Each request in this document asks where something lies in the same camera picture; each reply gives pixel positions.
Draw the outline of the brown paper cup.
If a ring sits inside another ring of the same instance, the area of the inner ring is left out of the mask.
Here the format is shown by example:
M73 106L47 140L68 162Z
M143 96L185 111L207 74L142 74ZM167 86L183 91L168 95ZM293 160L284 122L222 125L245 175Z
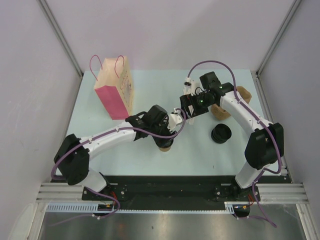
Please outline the brown paper cup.
M160 147L160 148L159 148L159 150L160 150L161 152L168 152L170 149L171 149L170 146L169 146L169 147Z

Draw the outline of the pink paper gift bag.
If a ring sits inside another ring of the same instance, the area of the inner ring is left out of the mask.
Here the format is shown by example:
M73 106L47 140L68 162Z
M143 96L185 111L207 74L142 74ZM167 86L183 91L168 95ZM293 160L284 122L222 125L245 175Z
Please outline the pink paper gift bag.
M99 60L100 69L95 78L94 91L112 120L124 120L132 115L134 81L128 58Z

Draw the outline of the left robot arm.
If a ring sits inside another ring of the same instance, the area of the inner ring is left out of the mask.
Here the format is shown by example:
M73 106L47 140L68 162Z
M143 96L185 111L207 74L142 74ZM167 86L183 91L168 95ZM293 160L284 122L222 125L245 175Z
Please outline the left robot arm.
M98 199L105 200L110 196L111 188L102 174L90 169L90 161L109 148L147 136L152 136L160 149L169 149L176 134L174 129L182 120L178 114L168 114L159 105L154 105L149 111L131 115L106 132L82 138L68 135L57 151L54 163L68 185L81 184L92 189Z

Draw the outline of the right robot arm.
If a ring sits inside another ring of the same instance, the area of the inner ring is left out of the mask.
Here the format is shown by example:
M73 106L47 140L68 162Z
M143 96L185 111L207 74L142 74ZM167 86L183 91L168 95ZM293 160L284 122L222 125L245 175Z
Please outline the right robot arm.
M231 196L242 201L262 171L284 155L282 125L258 115L230 82L221 83L213 71L202 75L200 82L186 77L183 95L179 99L188 120L207 113L210 106L217 105L228 112L247 134L246 162L235 176L236 185L230 188Z

